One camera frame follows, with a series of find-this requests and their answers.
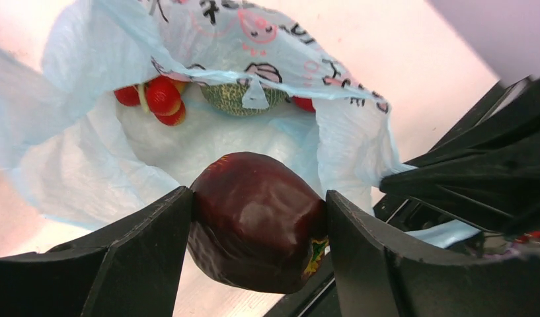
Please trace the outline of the green fake avocado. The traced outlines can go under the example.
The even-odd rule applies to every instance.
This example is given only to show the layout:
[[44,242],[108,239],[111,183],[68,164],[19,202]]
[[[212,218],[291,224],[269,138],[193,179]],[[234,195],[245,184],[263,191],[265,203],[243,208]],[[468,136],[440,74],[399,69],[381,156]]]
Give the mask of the green fake avocado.
[[273,88],[263,88],[269,107],[265,109],[244,108],[243,97],[247,89],[248,86],[240,84],[224,84],[200,87],[203,97],[209,104],[211,104],[215,109],[232,116],[244,117],[264,114],[288,98],[287,93],[284,91]]

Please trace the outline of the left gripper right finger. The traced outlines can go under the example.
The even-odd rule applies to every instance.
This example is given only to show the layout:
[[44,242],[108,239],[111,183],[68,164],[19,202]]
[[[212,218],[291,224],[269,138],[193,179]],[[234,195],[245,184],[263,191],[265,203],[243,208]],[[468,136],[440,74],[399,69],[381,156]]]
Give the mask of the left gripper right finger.
[[474,258],[409,236],[336,191],[326,201],[343,316],[540,316],[540,248]]

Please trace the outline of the light blue plastic bag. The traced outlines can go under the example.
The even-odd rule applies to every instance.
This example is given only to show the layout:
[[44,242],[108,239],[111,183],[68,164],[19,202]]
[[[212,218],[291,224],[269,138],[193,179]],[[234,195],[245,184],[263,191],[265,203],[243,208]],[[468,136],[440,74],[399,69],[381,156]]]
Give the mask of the light blue plastic bag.
[[245,1],[76,1],[42,71],[0,48],[0,169],[39,211],[88,229],[256,151],[371,213],[411,170],[391,105],[296,21]]

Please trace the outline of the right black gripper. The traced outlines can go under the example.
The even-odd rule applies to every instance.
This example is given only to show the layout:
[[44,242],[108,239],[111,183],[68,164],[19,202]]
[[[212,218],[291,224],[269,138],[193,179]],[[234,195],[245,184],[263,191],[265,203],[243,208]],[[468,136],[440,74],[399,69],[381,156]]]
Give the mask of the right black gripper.
[[433,245],[540,236],[540,78],[494,86],[409,164],[380,185],[382,221]]

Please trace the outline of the dark brown fake fruit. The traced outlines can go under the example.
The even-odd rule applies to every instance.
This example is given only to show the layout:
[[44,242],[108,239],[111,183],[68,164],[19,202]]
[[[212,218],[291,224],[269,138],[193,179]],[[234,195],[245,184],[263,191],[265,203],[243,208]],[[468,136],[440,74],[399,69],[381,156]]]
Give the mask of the dark brown fake fruit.
[[262,293],[292,294],[319,269],[327,206],[280,161],[229,153],[191,185],[188,251],[209,278]]

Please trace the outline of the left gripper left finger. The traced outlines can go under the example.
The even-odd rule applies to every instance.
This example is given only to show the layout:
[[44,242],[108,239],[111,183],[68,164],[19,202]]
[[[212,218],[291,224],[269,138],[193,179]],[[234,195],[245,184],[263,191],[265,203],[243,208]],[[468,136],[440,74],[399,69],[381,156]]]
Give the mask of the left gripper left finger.
[[191,206],[181,186],[47,252],[0,258],[0,316],[171,316]]

